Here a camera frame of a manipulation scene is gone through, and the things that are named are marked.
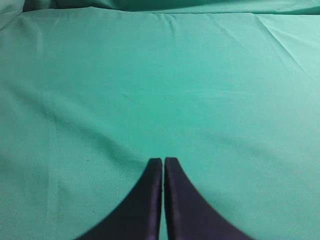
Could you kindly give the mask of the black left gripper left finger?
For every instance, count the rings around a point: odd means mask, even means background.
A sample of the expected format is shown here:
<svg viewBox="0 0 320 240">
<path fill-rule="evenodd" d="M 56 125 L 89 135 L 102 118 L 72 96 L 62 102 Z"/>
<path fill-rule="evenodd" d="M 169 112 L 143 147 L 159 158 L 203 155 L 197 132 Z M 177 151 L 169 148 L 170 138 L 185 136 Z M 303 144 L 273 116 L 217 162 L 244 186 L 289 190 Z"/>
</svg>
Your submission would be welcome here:
<svg viewBox="0 0 320 240">
<path fill-rule="evenodd" d="M 151 158 L 128 195 L 80 240 L 158 240 L 162 213 L 163 162 Z"/>
</svg>

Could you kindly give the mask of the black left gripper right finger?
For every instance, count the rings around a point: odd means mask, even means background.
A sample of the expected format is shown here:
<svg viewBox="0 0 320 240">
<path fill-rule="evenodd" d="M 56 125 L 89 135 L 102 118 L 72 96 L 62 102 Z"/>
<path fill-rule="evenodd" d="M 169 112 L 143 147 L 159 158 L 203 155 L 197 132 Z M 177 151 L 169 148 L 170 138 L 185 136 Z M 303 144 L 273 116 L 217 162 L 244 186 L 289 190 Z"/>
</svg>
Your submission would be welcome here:
<svg viewBox="0 0 320 240">
<path fill-rule="evenodd" d="M 164 210 L 169 240 L 251 240 L 198 192 L 176 157 L 164 161 Z"/>
</svg>

